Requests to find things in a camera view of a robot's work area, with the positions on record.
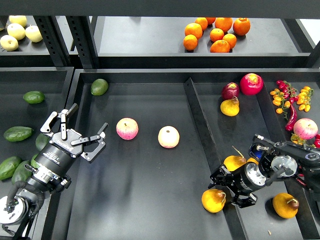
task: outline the tangerine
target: tangerine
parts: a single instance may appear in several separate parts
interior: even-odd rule
[[[196,36],[189,34],[184,37],[183,46],[188,51],[192,51],[198,46],[198,39],[196,38]]]
[[[246,35],[250,30],[251,24],[248,18],[239,17],[233,23],[233,31],[239,36]]]
[[[237,37],[232,33],[228,33],[223,36],[222,40],[225,40],[230,45],[230,49],[233,49],[237,43]]]
[[[198,17],[195,21],[196,24],[200,24],[202,31],[208,27],[208,20],[205,17]]]
[[[217,17],[215,19],[215,27],[221,29],[224,33],[228,32],[232,27],[233,20],[231,17]]]
[[[208,21],[208,25],[212,25],[215,22],[216,18],[215,17],[206,17],[206,20]]]
[[[194,35],[196,39],[200,39],[202,37],[202,27],[200,24],[192,22],[189,23],[184,29],[184,35]]]
[[[225,40],[215,41],[210,47],[211,53],[229,53],[230,45]]]
[[[222,40],[224,38],[224,31],[222,31],[220,28],[214,28],[210,32],[210,40],[212,42]]]

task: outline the black tray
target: black tray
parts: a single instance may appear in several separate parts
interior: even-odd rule
[[[45,123],[53,111],[60,112],[64,109],[71,79],[73,67],[30,67],[26,68],[0,68],[0,145],[1,159],[11,156],[19,156],[23,160],[31,160],[38,153],[35,140],[40,133],[40,127]],[[45,94],[44,102],[28,104],[23,100],[26,92],[39,90]],[[34,134],[21,142],[8,142],[4,139],[4,132],[13,126],[26,126],[34,130]],[[11,179],[0,182],[0,198],[6,196],[11,187]],[[31,231],[32,239],[41,239],[44,221],[47,215],[49,199],[46,199],[40,210],[36,229]],[[8,236],[0,229],[0,236]]]
[[[299,68],[314,47],[306,40],[310,37],[302,24],[278,18],[250,18],[250,31],[237,37],[230,53],[210,53],[210,31],[215,23],[204,30],[195,50],[187,51],[183,46],[185,27],[195,20],[196,17],[99,16],[94,39],[100,67]]]
[[[76,70],[67,103],[69,107],[73,102],[80,105],[75,129],[91,136],[108,122],[106,149],[93,164],[82,160],[72,166],[69,174],[73,183],[61,194],[52,238],[316,239],[318,211],[313,209],[307,219],[306,224],[314,226],[311,232],[306,231],[308,226],[301,218],[282,219],[273,211],[271,199],[287,192],[284,182],[255,192],[258,202],[252,207],[233,207],[217,214],[202,207],[201,195],[210,182],[210,170],[184,82],[191,78],[195,83],[220,160],[236,154],[231,145],[248,157],[254,134],[278,141],[274,131],[282,134],[280,127],[272,131],[270,123],[284,124],[276,115],[272,119],[263,115],[260,106],[266,103],[273,107],[266,101],[270,99],[266,88],[257,96],[240,95],[236,117],[220,112],[222,87],[239,82],[250,72],[260,74],[267,86],[287,77],[298,82],[308,79],[308,84],[319,90],[317,69]],[[102,96],[90,93],[97,78],[109,82],[109,90]],[[312,100],[314,105],[319,102],[317,97]],[[316,110],[312,106],[310,118],[316,116]],[[116,124],[123,117],[134,118],[139,124],[132,141],[122,140],[116,133]],[[158,143],[159,129],[166,125],[180,132],[180,143],[174,149],[164,149]],[[299,211],[302,218],[305,212],[310,213],[310,208]],[[233,221],[241,228],[229,228]]]

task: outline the yellow apple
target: yellow apple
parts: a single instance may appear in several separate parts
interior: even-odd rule
[[[25,29],[25,35],[31,42],[37,43],[42,40],[38,26],[30,25]]]
[[[14,37],[17,40],[21,40],[26,36],[26,30],[18,23],[9,24],[6,31],[10,36]]]
[[[27,17],[23,15],[10,15],[9,21],[12,24],[20,24],[23,28],[27,25]]]
[[[179,140],[179,132],[173,126],[164,126],[160,129],[158,141],[162,147],[166,149],[172,149],[178,145]]]
[[[18,40],[15,39],[13,36],[4,35],[0,38],[0,45],[5,50],[11,52],[18,48]]]

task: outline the red apple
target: red apple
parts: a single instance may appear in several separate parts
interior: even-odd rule
[[[255,73],[248,73],[241,78],[239,85],[244,95],[255,95],[264,87],[264,80]]]
[[[318,133],[317,124],[309,118],[301,118],[295,122],[293,132],[304,140],[312,139]]]
[[[234,96],[238,97],[240,93],[240,89],[238,84],[234,82],[229,82],[222,88],[221,97],[223,100],[232,99]]]
[[[130,117],[125,117],[118,121],[115,129],[120,138],[124,140],[134,139],[139,131],[137,122]]]
[[[162,147],[166,149],[172,149],[178,145],[179,140],[179,132],[173,126],[164,126],[160,129],[158,141]]]

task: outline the black metal bracket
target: black metal bracket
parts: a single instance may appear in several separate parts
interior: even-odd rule
[[[98,69],[99,59],[93,26],[88,16],[66,16],[73,43],[84,69]]]
[[[201,102],[194,82],[191,78],[189,78],[183,84],[183,86],[194,119],[194,123],[197,128],[197,132],[199,134],[200,141],[210,168],[210,172],[214,173],[220,168],[222,164],[221,157],[217,151],[214,136],[207,121],[206,114],[201,106]],[[227,199],[232,198],[231,192],[226,186],[216,186],[216,188],[223,190],[226,193]],[[244,223],[237,207],[232,204],[226,204],[223,207],[223,214],[225,216],[232,238],[237,240],[248,239]]]
[[[55,67],[70,67],[69,52],[55,16],[33,16]]]

